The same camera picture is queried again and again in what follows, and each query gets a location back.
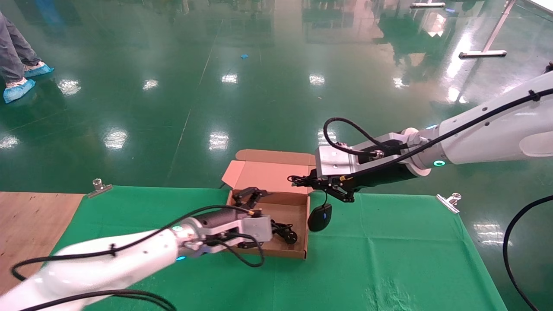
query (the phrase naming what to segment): cardboard box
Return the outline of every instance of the cardboard box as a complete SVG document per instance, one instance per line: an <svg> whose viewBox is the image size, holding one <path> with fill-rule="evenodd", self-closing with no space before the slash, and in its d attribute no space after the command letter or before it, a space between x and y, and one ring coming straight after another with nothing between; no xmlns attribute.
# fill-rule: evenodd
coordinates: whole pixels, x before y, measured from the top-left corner
<svg viewBox="0 0 553 311"><path fill-rule="evenodd" d="M254 149L238 151L236 160L228 165L222 178L224 183L232 187L227 204L233 205L232 195L247 187L266 190L271 195L262 198L256 208L263 209L263 214L270 215L276 222L293 224L292 230L298 235L298 241L293 245L274 235L270 242L263 244L263 251L267 256L298 259L307 257L307 218L310 211L308 194L313 189L294 187L287 178L290 175L307 176L314 168L315 156L312 154ZM237 251L258 252L254 248L237 248Z"/></svg>

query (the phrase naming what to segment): green tablecloth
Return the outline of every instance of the green tablecloth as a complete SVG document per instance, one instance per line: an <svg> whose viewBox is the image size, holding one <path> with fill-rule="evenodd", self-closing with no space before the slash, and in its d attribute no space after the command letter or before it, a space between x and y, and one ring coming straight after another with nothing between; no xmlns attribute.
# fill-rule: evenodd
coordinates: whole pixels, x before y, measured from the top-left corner
<svg viewBox="0 0 553 311"><path fill-rule="evenodd" d="M56 250L84 240L156 229L226 201L228 190L116 186L84 198ZM312 206L324 200L313 193ZM135 284L178 310L506 310L459 215L433 196L333 198L329 227L311 233L307 260L267 258L249 268L229 253L187 258ZM93 310L156 310L108 298Z"/></svg>

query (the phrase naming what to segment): wooden table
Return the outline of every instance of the wooden table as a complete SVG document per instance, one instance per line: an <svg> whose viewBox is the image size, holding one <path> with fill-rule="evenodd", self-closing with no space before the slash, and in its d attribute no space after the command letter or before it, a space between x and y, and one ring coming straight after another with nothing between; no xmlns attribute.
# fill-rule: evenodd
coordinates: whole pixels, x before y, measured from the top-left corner
<svg viewBox="0 0 553 311"><path fill-rule="evenodd" d="M79 207L82 194L0 191L0 295L19 281L10 268L25 259L48 256ZM22 267L25 276L39 264Z"/></svg>

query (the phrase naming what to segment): blue object on floor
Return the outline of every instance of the blue object on floor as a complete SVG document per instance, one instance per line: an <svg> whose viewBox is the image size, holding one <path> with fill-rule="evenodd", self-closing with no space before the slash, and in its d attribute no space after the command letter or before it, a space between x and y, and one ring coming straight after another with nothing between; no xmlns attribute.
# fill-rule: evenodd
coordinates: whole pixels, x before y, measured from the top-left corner
<svg viewBox="0 0 553 311"><path fill-rule="evenodd" d="M54 68L50 68L47 64L44 64L44 66L42 67L39 67L33 70L26 70L25 77L26 78L35 77L35 76L47 74L52 71L54 71Z"/></svg>
<svg viewBox="0 0 553 311"><path fill-rule="evenodd" d="M27 80L23 85L16 87L10 87L4 90L4 100L6 103L10 103L14 100L20 99L23 95L33 88L35 82L33 80Z"/></svg>

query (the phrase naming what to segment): computer mouse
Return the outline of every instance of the computer mouse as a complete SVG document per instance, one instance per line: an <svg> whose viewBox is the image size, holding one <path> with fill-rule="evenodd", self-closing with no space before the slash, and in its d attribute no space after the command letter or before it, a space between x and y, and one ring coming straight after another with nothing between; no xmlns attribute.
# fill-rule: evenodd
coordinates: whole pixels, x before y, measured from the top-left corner
<svg viewBox="0 0 553 311"><path fill-rule="evenodd" d="M332 205L325 203L321 206L317 206L307 220L307 226L310 231L321 231L330 223L332 216Z"/></svg>

